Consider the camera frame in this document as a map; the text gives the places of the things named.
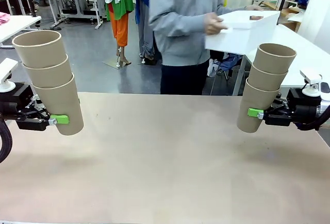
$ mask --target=cup rim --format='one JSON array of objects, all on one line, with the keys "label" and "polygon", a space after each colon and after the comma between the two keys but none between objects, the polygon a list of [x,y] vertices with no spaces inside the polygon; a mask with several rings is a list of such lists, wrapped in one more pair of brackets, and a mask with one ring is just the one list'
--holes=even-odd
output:
[{"label": "cup rim", "polygon": [[61,85],[61,86],[52,87],[52,88],[44,88],[44,87],[38,87],[38,86],[35,86],[33,83],[31,83],[31,84],[32,84],[32,86],[33,86],[34,88],[36,88],[36,89],[40,89],[40,90],[55,90],[55,89],[59,89],[59,88],[62,88],[62,87],[67,86],[67,85],[70,84],[73,80],[74,80],[74,74],[72,73],[72,79],[71,79],[69,82],[67,82],[66,84]]},{"label": "cup rim", "polygon": [[[282,56],[282,55],[274,55],[274,54],[272,54],[272,53],[266,52],[265,50],[263,50],[263,49],[260,47],[260,46],[265,45],[265,44],[272,44],[272,45],[278,45],[278,46],[281,46],[281,47],[286,47],[286,48],[288,48],[288,49],[294,51],[294,55]],[[296,51],[296,50],[294,50],[294,49],[292,49],[292,48],[290,48],[290,47],[288,47],[288,46],[285,46],[285,45],[282,45],[282,44],[278,44],[278,43],[263,43],[263,44],[260,44],[260,45],[259,45],[258,49],[259,49],[260,51],[264,52],[265,54],[268,54],[268,55],[271,55],[271,56],[280,57],[280,58],[291,58],[291,57],[293,57],[293,56],[297,56],[297,51]]]},{"label": "cup rim", "polygon": [[286,73],[281,73],[281,74],[264,72],[264,71],[258,69],[257,67],[255,67],[255,65],[253,63],[252,63],[252,67],[254,69],[256,69],[258,72],[264,73],[264,74],[267,74],[267,75],[270,75],[270,76],[284,76],[284,75],[287,75],[289,73],[289,71],[287,71]]},{"label": "cup rim", "polygon": [[281,89],[281,88],[278,88],[276,91],[264,91],[264,90],[260,90],[258,88],[255,88],[255,87],[251,86],[248,80],[249,80],[249,78],[246,79],[245,83],[248,84],[248,86],[250,86],[252,89],[257,90],[257,91],[267,92],[267,93],[269,93],[269,92],[275,93],[275,92],[280,91],[280,89]]},{"label": "cup rim", "polygon": [[23,65],[24,68],[29,69],[29,70],[35,70],[35,71],[49,70],[49,69],[53,69],[53,68],[56,68],[56,67],[60,67],[61,65],[65,64],[69,60],[69,57],[68,57],[67,54],[66,54],[66,56],[67,56],[67,58],[65,59],[65,61],[63,61],[60,64],[57,64],[55,66],[51,66],[51,67],[47,67],[47,68],[30,68],[30,67],[24,65],[24,63],[22,63],[22,65]]},{"label": "cup rim", "polygon": [[[59,35],[59,37],[57,39],[55,39],[54,41],[51,41],[51,42],[47,42],[47,43],[42,43],[42,44],[36,44],[36,45],[19,45],[19,44],[16,44],[15,43],[15,40],[16,38],[19,38],[21,36],[24,36],[26,34],[31,34],[31,33],[35,33],[35,32],[52,32],[52,33],[57,33]],[[55,43],[57,41],[59,41],[60,39],[62,38],[62,34],[60,32],[57,32],[57,31],[54,31],[54,30],[36,30],[36,31],[30,31],[30,32],[27,32],[27,33],[23,33],[23,34],[20,34],[18,36],[16,36],[12,41],[11,43],[17,47],[42,47],[42,46],[47,46],[49,44],[52,44],[52,43]]]}]

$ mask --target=person's left hand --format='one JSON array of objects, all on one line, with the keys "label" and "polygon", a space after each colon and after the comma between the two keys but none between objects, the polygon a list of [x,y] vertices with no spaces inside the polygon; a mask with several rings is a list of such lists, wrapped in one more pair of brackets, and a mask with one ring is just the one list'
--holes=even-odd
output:
[{"label": "person's left hand", "polygon": [[263,9],[260,6],[257,6],[257,5],[247,6],[245,9],[247,11],[263,11]]}]

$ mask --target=person's right hand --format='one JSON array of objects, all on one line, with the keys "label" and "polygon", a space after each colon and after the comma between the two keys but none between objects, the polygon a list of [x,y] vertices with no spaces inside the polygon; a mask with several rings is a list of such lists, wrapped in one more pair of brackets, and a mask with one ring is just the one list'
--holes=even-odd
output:
[{"label": "person's right hand", "polygon": [[205,15],[205,33],[207,35],[219,34],[222,29],[228,29],[222,24],[223,19],[219,18],[214,12]]}]

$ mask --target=brown paper cup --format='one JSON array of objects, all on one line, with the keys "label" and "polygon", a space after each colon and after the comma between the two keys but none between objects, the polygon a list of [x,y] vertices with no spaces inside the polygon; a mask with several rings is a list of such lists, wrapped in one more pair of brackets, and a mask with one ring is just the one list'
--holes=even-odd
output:
[{"label": "brown paper cup", "polygon": [[276,91],[278,88],[281,87],[281,84],[287,74],[288,72],[283,74],[262,72],[254,65],[252,65],[249,75],[249,84],[259,90]]},{"label": "brown paper cup", "polygon": [[262,91],[254,88],[249,84],[249,79],[247,79],[237,119],[237,127],[247,133],[256,132],[262,121],[256,117],[249,117],[247,114],[249,108],[268,109],[278,93],[279,89],[276,91]]},{"label": "brown paper cup", "polygon": [[50,114],[69,116],[70,124],[56,125],[62,135],[74,135],[83,129],[84,121],[73,74],[68,83],[59,87],[33,87]]},{"label": "brown paper cup", "polygon": [[53,88],[65,85],[72,79],[69,59],[59,65],[49,68],[29,68],[23,64],[34,86]]},{"label": "brown paper cup", "polygon": [[31,31],[12,41],[23,64],[29,68],[48,68],[67,58],[62,35],[52,30]]},{"label": "brown paper cup", "polygon": [[253,64],[260,71],[283,74],[288,72],[296,56],[296,51],[289,47],[274,43],[264,43],[259,46]]}]

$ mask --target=cardboard box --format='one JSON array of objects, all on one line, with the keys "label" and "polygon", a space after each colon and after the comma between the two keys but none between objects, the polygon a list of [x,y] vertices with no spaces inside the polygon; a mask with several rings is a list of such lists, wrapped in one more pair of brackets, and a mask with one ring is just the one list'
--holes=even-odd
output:
[{"label": "cardboard box", "polygon": [[[228,29],[217,35],[206,36],[205,48],[245,55],[262,43],[271,42],[279,11],[234,11],[221,15]],[[263,16],[260,20],[250,20],[250,16]]]}]

